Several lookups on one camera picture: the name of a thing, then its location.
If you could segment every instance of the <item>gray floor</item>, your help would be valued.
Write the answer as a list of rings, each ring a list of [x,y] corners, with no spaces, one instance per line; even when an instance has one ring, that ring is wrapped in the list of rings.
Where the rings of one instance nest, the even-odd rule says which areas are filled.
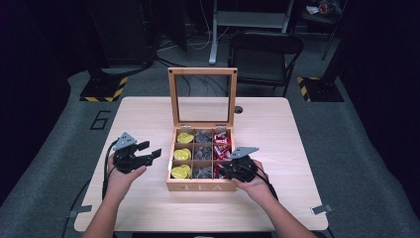
[[[325,61],[325,37],[302,36],[304,53],[290,82],[287,99],[299,129],[321,199],[334,211],[328,214],[336,237],[419,237],[420,222],[406,195],[386,169],[371,145],[345,88],[337,85],[345,102],[305,102],[297,76],[321,76],[334,52]],[[203,50],[179,48],[158,52],[166,60],[187,66],[209,66],[210,47]],[[219,47],[218,66],[226,65],[227,45]],[[122,97],[169,96],[166,67],[158,62],[130,76]],[[112,71],[124,71],[114,68]],[[90,179],[117,112],[116,102],[81,102],[79,93],[89,75],[78,73],[68,79],[71,95],[50,136],[19,183],[0,208],[0,237],[59,237],[65,217],[83,185]],[[243,85],[238,96],[278,96],[270,87]],[[104,130],[89,130],[101,111],[109,120]],[[70,218],[65,237],[80,237]],[[131,237],[119,232],[119,237]]]

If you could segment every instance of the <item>open box lid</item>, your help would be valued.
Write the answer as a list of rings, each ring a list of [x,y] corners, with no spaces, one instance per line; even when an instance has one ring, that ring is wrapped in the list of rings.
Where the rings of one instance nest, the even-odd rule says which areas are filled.
[[[169,67],[173,125],[233,127],[237,75],[235,67]]]

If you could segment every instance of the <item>box hinge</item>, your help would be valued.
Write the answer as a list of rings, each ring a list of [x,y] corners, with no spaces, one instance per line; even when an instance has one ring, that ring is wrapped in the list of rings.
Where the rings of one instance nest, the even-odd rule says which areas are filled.
[[[216,129],[224,131],[224,130],[228,129],[228,127],[226,125],[216,125]]]

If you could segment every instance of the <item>human arm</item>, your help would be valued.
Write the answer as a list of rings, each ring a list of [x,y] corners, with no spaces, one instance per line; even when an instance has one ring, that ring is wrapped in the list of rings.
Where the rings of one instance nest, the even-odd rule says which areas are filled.
[[[121,201],[129,191],[132,182],[146,171],[146,167],[140,167],[125,175],[114,170],[113,161],[114,155],[111,155],[108,159],[107,192],[83,237],[112,237]]]
[[[254,162],[260,168],[258,173],[263,178],[267,178],[267,175],[263,172],[262,163],[259,161]],[[238,188],[244,190],[265,211],[279,237],[316,237],[275,199],[268,185],[260,177],[255,177],[250,182],[241,182],[233,178],[232,182]]]

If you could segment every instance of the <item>equipment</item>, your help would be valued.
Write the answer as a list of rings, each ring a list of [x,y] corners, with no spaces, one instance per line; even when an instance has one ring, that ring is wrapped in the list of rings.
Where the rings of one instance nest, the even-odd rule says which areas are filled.
[[[139,145],[136,143],[137,140],[127,133],[124,133],[121,138],[118,139],[114,147],[114,166],[118,171],[128,174],[141,166],[151,166],[154,159],[160,157],[161,149],[153,151],[150,155],[136,157],[135,153],[148,148],[150,142],[145,141]]]
[[[237,179],[241,182],[252,181],[258,172],[258,167],[249,154],[259,150],[256,147],[238,147],[229,157],[231,161],[222,164],[220,174],[228,179]]]

